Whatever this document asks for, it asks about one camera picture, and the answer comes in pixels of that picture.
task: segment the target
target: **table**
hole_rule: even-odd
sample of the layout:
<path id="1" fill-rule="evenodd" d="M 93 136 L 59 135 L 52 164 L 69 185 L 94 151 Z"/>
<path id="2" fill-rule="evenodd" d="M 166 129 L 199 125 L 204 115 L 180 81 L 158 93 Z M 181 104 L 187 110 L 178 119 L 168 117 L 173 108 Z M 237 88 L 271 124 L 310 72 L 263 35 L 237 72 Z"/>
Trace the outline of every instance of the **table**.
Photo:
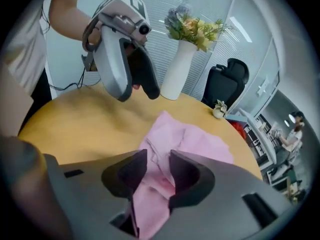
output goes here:
<path id="1" fill-rule="evenodd" d="M 241 115 L 247 118 L 249 127 L 251 128 L 253 133 L 256 135 L 256 137 L 260 141 L 261 147 L 264 150 L 265 154 L 267 155 L 268 162 L 261 165 L 260 169 L 263 170 L 272 164 L 276 164 L 277 163 L 276 151 L 269 137 L 264 132 L 258 129 L 256 125 L 256 120 L 251 114 L 249 114 L 248 112 L 244 111 L 241 108 L 239 109 L 239 112 Z"/>
<path id="2" fill-rule="evenodd" d="M 59 164 L 97 160 L 136 150 L 163 110 L 180 122 L 220 136 L 229 145 L 235 165 L 262 179 L 240 134 L 225 119 L 214 118 L 211 108 L 183 93 L 174 101 L 162 96 L 150 100 L 140 88 L 120 102 L 100 83 L 85 86 L 43 106 L 18 137 L 54 155 Z"/>

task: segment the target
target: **black cable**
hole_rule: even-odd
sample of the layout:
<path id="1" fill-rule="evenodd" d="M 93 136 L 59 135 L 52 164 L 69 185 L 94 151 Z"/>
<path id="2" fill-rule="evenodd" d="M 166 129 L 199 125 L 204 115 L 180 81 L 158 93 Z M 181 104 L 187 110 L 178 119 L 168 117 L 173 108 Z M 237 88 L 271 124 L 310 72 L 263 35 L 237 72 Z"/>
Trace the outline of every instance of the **black cable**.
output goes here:
<path id="1" fill-rule="evenodd" d="M 51 87 L 52 89 L 55 89 L 55 90 L 57 90 L 57 91 L 65 91 L 66 89 L 68 89 L 69 87 L 74 86 L 74 85 L 76 85 L 76 87 L 79 89 L 79 88 L 81 88 L 81 87 L 83 86 L 84 78 L 85 78 L 85 71 L 86 71 L 86 68 L 83 69 L 82 75 L 81 75 L 78 83 L 76 83 L 76 82 L 70 83 L 70 84 L 69 84 L 67 87 L 65 87 L 65 88 L 56 87 L 56 86 L 53 86 L 53 85 L 51 85 L 51 84 L 49 84 L 49 85 L 50 85 L 50 87 Z M 94 85 L 96 85 L 97 83 L 99 83 L 100 81 L 101 81 L 101 78 L 100 78 L 96 83 L 89 84 L 89 85 L 85 84 L 84 86 L 88 86 L 88 87 L 94 86 Z"/>
<path id="2" fill-rule="evenodd" d="M 41 16 L 42 16 L 42 18 L 44 19 L 44 21 L 45 21 L 46 23 L 48 23 L 48 26 L 46 27 L 46 29 L 44 30 L 44 33 L 43 33 L 43 34 L 46 34 L 46 33 L 48 33 L 48 31 L 50 30 L 51 24 L 50 24 L 50 22 L 49 22 L 49 20 L 48 20 L 48 18 L 47 18 L 47 16 L 46 16 L 46 14 L 45 14 L 45 12 L 44 12 L 44 5 L 43 5 L 43 4 L 42 4 Z"/>
<path id="3" fill-rule="evenodd" d="M 51 84 L 49 84 L 49 85 L 50 85 L 50 87 L 51 87 L 52 89 L 55 89 L 55 90 L 57 90 L 57 91 L 65 91 L 66 89 L 68 89 L 69 87 L 74 86 L 74 85 L 76 85 L 76 87 L 79 89 L 79 88 L 81 88 L 82 85 L 83 85 L 84 76 L 85 76 L 85 71 L 86 71 L 86 68 L 84 67 L 84 68 L 83 68 L 82 75 L 81 75 L 78 83 L 76 83 L 76 82 L 70 83 L 70 84 L 69 84 L 67 87 L 65 87 L 65 88 L 56 87 L 56 86 L 53 86 L 53 85 L 51 85 Z"/>

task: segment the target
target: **black office chair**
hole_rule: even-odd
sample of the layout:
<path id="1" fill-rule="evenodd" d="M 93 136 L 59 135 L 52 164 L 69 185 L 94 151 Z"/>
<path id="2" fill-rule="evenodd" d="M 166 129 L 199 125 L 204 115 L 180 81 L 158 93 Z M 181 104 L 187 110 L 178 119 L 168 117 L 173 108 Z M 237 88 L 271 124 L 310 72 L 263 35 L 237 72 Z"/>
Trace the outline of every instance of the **black office chair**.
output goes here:
<path id="1" fill-rule="evenodd" d="M 217 64 L 209 71 L 201 102 L 212 109 L 217 100 L 224 101 L 229 109 L 245 89 L 245 82 L 248 82 L 249 70 L 244 62 L 232 58 L 228 64 L 230 68 Z"/>
<path id="2" fill-rule="evenodd" d="M 241 78 L 246 85 L 249 81 L 249 69 L 248 66 L 241 60 L 237 58 L 229 58 L 227 61 L 227 70 L 232 72 L 232 74 L 237 77 Z"/>

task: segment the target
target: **bouquet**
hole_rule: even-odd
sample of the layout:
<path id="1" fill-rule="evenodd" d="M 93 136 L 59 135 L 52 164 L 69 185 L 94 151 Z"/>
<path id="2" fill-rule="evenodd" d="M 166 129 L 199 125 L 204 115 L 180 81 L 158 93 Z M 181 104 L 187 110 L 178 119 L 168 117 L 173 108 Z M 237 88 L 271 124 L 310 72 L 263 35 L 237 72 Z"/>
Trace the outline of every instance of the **bouquet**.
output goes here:
<path id="1" fill-rule="evenodd" d="M 177 8 L 171 8 L 164 19 L 168 37 L 175 40 L 185 40 L 197 46 L 197 50 L 204 52 L 217 40 L 218 34 L 230 26 L 224 25 L 221 19 L 216 22 L 204 22 L 200 18 L 191 16 L 192 8 L 183 2 Z"/>

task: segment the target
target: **woman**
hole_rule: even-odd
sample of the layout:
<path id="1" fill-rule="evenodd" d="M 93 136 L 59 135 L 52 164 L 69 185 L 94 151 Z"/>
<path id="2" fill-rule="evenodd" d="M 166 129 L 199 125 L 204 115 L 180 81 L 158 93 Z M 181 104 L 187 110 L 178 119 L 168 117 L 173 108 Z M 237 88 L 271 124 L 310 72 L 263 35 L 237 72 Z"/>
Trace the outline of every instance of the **woman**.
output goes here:
<path id="1" fill-rule="evenodd" d="M 305 125 L 305 123 L 303 122 L 305 116 L 301 111 L 298 111 L 294 114 L 294 118 L 295 126 L 290 131 L 287 138 L 285 138 L 282 135 L 277 137 L 281 141 L 282 145 L 276 153 L 276 164 L 273 164 L 267 167 L 266 169 L 262 170 L 262 173 L 266 173 L 269 170 L 272 170 L 271 175 L 274 175 L 277 172 L 277 168 L 287 160 L 290 153 L 296 148 L 296 146 L 301 141 L 303 136 L 302 128 Z"/>

